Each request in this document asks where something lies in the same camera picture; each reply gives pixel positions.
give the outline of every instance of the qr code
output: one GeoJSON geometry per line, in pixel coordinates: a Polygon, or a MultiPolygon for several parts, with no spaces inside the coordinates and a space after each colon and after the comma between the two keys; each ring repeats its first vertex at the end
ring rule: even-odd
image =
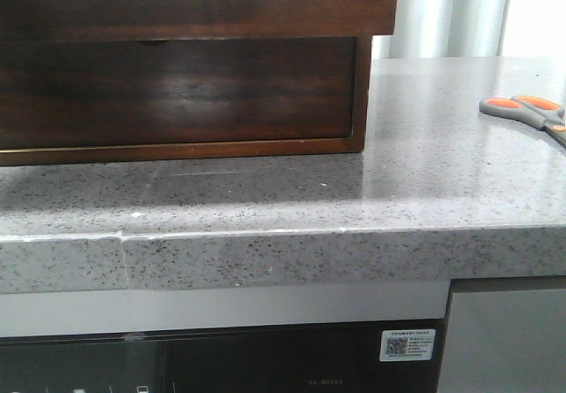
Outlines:
{"type": "Polygon", "coordinates": [[[387,356],[401,356],[407,354],[408,338],[388,338],[387,339],[387,356]]]}

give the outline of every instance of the speckled quartz countertop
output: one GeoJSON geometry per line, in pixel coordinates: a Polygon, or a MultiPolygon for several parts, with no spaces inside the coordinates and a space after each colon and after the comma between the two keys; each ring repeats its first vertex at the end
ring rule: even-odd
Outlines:
{"type": "Polygon", "coordinates": [[[0,292],[566,274],[566,59],[374,61],[363,154],[0,168],[0,292]]]}

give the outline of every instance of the label sticker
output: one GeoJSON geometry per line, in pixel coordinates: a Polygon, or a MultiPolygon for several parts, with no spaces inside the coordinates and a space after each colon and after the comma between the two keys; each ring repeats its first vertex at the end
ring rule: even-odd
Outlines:
{"type": "Polygon", "coordinates": [[[379,361],[431,360],[435,336],[436,329],[384,331],[379,361]]]}

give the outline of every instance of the wooden box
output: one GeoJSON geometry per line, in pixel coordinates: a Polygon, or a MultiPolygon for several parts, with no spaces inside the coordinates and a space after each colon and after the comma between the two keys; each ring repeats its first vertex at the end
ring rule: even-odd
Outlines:
{"type": "Polygon", "coordinates": [[[396,0],[0,0],[0,165],[363,149],[396,0]]]}

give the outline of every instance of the gray countertop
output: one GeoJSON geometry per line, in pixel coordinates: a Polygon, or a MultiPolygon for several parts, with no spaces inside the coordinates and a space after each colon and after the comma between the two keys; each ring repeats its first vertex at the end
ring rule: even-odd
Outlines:
{"type": "Polygon", "coordinates": [[[566,274],[566,59],[374,61],[362,154],[0,168],[0,292],[566,274]]]}

